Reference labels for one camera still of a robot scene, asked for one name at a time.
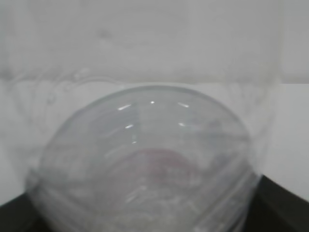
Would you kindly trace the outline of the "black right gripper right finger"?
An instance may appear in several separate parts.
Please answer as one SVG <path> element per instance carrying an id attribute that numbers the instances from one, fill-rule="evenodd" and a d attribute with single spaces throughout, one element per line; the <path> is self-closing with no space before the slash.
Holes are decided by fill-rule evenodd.
<path id="1" fill-rule="evenodd" d="M 241 232 L 309 232 L 309 203 L 262 176 L 240 225 Z"/>

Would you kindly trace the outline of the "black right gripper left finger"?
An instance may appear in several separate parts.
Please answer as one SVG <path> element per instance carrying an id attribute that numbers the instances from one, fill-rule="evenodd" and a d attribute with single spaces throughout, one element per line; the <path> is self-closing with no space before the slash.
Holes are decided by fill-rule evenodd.
<path id="1" fill-rule="evenodd" d="M 29 197 L 22 194 L 0 207 L 1 232 L 45 232 L 46 223 Z"/>

